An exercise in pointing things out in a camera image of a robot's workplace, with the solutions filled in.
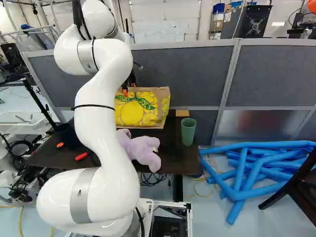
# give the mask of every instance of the wooden block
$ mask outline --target wooden block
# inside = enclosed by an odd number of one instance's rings
[[[176,110],[176,117],[190,117],[188,110]]]

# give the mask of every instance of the green cup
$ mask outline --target green cup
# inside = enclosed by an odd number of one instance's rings
[[[197,121],[193,118],[184,118],[181,120],[182,143],[187,147],[193,143],[196,126]]]

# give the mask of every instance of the stuffed animal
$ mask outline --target stuffed animal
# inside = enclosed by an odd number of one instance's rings
[[[137,160],[140,164],[148,165],[152,173],[157,172],[161,167],[160,157],[155,154],[158,151],[160,140],[156,137],[135,137],[131,138],[128,129],[117,131],[118,141],[126,150],[130,160]]]

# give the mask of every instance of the fan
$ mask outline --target fan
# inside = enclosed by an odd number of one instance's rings
[[[243,13],[239,38],[262,38],[272,6],[251,5]]]

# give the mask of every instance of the tabletop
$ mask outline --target tabletop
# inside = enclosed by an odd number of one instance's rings
[[[169,111],[163,129],[130,129],[132,138],[138,136],[157,137],[160,140],[158,155],[161,158],[161,174],[202,174],[202,166],[198,155],[198,146],[193,143],[186,147],[181,143],[181,119],[176,117],[175,111]],[[74,150],[64,147],[56,149],[60,142],[57,135],[52,135],[41,145],[27,160],[28,165],[47,166],[61,169],[77,169],[100,166],[97,155],[93,152],[81,161],[75,161],[75,157],[89,151],[82,146]],[[150,172],[148,166],[141,165],[133,160],[137,171]]]

